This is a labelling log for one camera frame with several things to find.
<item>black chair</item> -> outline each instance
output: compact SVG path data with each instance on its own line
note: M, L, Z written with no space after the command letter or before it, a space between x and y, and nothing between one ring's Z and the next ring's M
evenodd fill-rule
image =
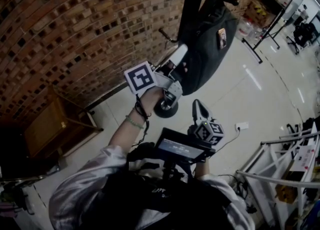
M313 33L316 31L315 26L312 23L309 24L300 24L296 26L295 31L293 32L294 41L287 36L287 39L290 39L291 42L288 42L288 45L293 45L295 48L295 54L300 53L300 49L307 46L307 42L313 39Z

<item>power outlet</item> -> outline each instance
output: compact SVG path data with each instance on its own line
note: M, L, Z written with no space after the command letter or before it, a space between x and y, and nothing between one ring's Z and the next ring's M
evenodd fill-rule
M248 122L237 123L235 125L235 129L238 130L238 128L240 128L240 130L248 129L249 128L249 123Z

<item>cardboard box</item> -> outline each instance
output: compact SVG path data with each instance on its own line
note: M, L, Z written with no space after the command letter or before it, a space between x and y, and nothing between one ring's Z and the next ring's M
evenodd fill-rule
M244 17L252 19L253 24L264 28L269 26L276 16L268 12L260 2L252 1L244 13Z
M301 181L304 173L299 171L290 171L291 166L293 165L294 161L289 164L289 167L285 171L282 176L284 180L291 180L291 181ZM282 184L277 184L275 187L276 194L280 201L293 204L296 197L298 196L298 190L296 187L286 186Z

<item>tile floor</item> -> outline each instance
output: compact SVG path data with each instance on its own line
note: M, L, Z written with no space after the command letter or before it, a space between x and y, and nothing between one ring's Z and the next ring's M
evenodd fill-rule
M288 123L293 125L315 117L320 83L315 48L308 48L296 56L285 36L284 31L276 38L280 50L270 38L259 46L258 53L263 60L260 65L235 38L213 77L197 92L179 100L179 110L174 117L161 119L152 115L146 141L156 141L163 127L186 133L192 123L192 102L200 99L222 124L225 131L222 142L227 143L235 137L236 123L249 122L248 130L241 132L237 140L210 159L211 173L234 174L254 154L262 140L287 134ZM47 207L55 187L108 144L134 103L135 96L125 88L95 107L93 117L104 131L70 155L66 159L67 168L35 184L43 203L33 186L25 189L35 211L32 220L39 228L52 229Z

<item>display screen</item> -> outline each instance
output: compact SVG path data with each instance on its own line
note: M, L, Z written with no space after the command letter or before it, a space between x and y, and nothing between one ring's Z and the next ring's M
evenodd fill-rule
M191 159L197 158L200 154L204 152L203 150L180 144L177 142L173 142L165 138L162 140L158 148Z

